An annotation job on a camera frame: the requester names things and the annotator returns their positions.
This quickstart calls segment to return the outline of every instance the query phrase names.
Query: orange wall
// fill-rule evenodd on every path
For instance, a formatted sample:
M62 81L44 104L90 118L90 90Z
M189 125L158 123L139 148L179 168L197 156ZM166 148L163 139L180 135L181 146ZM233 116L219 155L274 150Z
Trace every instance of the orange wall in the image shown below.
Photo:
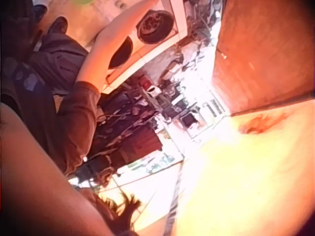
M300 0L228 0L212 85L230 112L314 90L314 19Z

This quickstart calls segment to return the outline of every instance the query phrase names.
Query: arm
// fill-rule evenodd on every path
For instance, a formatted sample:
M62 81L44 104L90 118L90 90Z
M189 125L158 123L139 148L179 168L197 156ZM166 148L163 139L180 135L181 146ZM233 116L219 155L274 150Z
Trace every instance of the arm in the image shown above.
M89 82L99 92L102 92L112 56L131 33L132 29L155 6L157 1L142 0L107 25L96 38L95 44L84 61L76 81Z
M1 212L24 235L113 236L97 210L2 103L1 188Z

